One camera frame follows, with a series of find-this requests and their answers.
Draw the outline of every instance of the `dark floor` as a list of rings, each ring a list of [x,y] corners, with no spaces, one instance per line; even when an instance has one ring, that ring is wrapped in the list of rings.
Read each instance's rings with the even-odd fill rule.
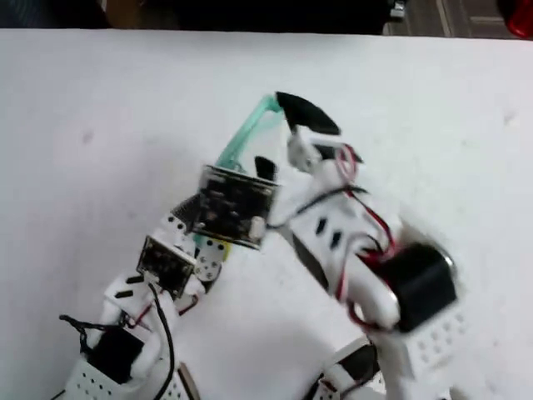
[[[179,29],[179,15],[169,0],[120,0],[141,4],[137,23],[128,28]],[[511,0],[409,0],[402,21],[389,22],[383,33],[396,36],[431,36],[446,38],[516,39],[506,28],[498,1]]]
[[[410,0],[403,22],[385,34],[447,38],[515,38],[506,28],[496,0]]]

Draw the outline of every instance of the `red object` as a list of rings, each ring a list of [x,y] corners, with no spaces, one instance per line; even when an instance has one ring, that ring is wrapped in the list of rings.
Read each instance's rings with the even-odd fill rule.
[[[515,10],[507,20],[507,27],[519,38],[533,36],[533,0],[517,0]]]

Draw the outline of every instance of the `hole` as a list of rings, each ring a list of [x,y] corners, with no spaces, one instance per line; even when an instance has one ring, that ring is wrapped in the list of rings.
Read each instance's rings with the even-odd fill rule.
[[[333,236],[331,237],[331,243],[330,243],[330,249],[333,250],[336,248],[339,243],[341,242],[342,238],[342,232],[341,231],[335,231],[333,233]]]
[[[320,218],[318,220],[318,226],[316,227],[316,234],[320,235],[322,232],[324,232],[324,228],[326,227],[326,221],[325,218]]]

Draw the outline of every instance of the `black component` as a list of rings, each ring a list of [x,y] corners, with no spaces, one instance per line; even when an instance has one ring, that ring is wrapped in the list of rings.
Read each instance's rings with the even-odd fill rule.
[[[336,248],[339,243],[341,242],[342,238],[342,232],[341,231],[335,231],[333,233],[333,236],[331,237],[331,243],[330,243],[330,249],[333,250]]]
[[[276,180],[276,164],[268,158],[257,156],[255,158],[257,176],[267,181]]]
[[[132,364],[142,342],[120,327],[109,329],[87,357],[87,362],[119,384],[130,380]]]
[[[128,285],[131,285],[133,283],[142,283],[142,282],[144,282],[143,275],[139,275],[137,277],[129,277],[128,279],[126,279],[126,283]]]
[[[224,168],[206,166],[200,188],[200,212],[192,231],[258,249],[261,237],[250,237],[252,219],[268,219],[276,184]]]
[[[318,220],[318,226],[316,227],[316,235],[320,235],[322,232],[324,232],[324,228],[326,228],[326,218],[320,218]]]
[[[428,244],[410,245],[375,273],[398,298],[401,332],[412,331],[457,299],[449,262]]]
[[[380,371],[380,366],[377,363],[376,346],[373,344],[359,347],[348,357],[343,358],[339,364],[342,365],[354,381],[365,381],[363,384],[371,381]]]
[[[315,146],[315,149],[318,150],[320,155],[322,156],[322,160],[333,160],[335,159],[335,151],[336,147],[333,146],[327,146],[325,144],[313,144]],[[359,154],[356,153],[356,161],[360,164],[363,163],[363,160],[361,157],[359,157]]]
[[[192,222],[197,217],[197,214],[200,211],[200,195],[195,194],[194,196],[189,197],[184,202],[179,203],[175,206],[171,214],[183,221],[188,227],[192,225]]]
[[[326,135],[340,135],[341,129],[327,116],[321,108],[305,98],[289,93],[276,92],[276,100],[283,108],[285,118],[291,130],[296,125],[308,127],[314,132]]]
[[[179,298],[189,280],[194,262],[176,247],[147,236],[137,265],[139,273],[150,272],[159,278],[159,286],[173,298]]]
[[[309,273],[311,273],[318,283],[320,283],[320,285],[327,291],[329,284],[326,279],[326,274],[322,269],[322,265],[318,262],[315,256],[313,256],[311,252],[307,250],[307,247],[303,245],[298,237],[292,235],[292,241],[294,243],[294,251],[296,252],[296,255],[300,259],[301,263],[306,266]]]
[[[133,296],[133,290],[123,290],[115,293],[115,298],[130,298],[131,296]]]

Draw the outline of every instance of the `black plastic piece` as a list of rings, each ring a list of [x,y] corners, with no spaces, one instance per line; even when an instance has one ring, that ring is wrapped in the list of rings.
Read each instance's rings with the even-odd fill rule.
[[[289,93],[276,92],[276,100],[285,113],[291,130],[296,125],[308,127],[314,132],[326,135],[340,135],[341,129],[327,116],[321,108],[305,98]]]
[[[398,298],[401,332],[412,331],[457,299],[450,266],[428,244],[410,245],[375,272]]]
[[[142,350],[142,342],[120,327],[103,333],[87,362],[119,384],[130,380],[132,364]]]
[[[267,181],[276,180],[277,167],[268,158],[257,156],[255,158],[257,176]]]
[[[131,285],[133,283],[142,283],[142,282],[144,282],[143,275],[138,275],[136,277],[129,277],[128,279],[126,279],[126,283],[128,285]]]
[[[115,293],[115,298],[130,298],[131,296],[133,296],[133,290],[124,290]]]
[[[333,233],[333,236],[331,237],[331,243],[330,243],[330,249],[335,249],[342,239],[342,232],[341,231],[335,231]]]
[[[359,347],[355,352],[343,358],[339,364],[356,382],[362,379],[367,382],[371,381],[374,375],[380,371],[376,347],[372,344]]]
[[[322,232],[324,232],[324,229],[326,228],[327,218],[320,218],[318,220],[318,225],[316,226],[316,235],[320,235]]]
[[[327,291],[329,284],[326,279],[326,274],[322,269],[322,265],[318,262],[315,256],[313,256],[311,252],[307,250],[307,247],[303,245],[298,237],[292,235],[292,241],[294,243],[294,251],[298,256],[298,259],[303,265],[306,266],[309,273],[318,281],[318,283],[320,283],[320,285]]]

